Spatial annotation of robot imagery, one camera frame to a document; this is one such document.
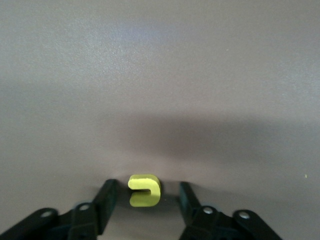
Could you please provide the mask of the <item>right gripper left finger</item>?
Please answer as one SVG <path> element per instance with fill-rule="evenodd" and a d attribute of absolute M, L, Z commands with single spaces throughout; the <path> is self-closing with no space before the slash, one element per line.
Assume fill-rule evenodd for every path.
<path fill-rule="evenodd" d="M 91 201 L 64 214 L 41 208 L 0 234 L 2 240 L 96 240 L 104 233 L 116 206 L 118 181 L 108 179 Z"/>

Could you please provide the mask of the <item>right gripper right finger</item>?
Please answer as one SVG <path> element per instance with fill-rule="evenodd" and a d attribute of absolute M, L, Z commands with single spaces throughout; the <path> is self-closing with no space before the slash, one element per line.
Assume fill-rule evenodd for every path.
<path fill-rule="evenodd" d="M 240 209 L 227 216 L 202 205 L 188 182 L 179 183 L 179 207 L 185 228 L 181 240 L 281 240 L 255 212 Z"/>

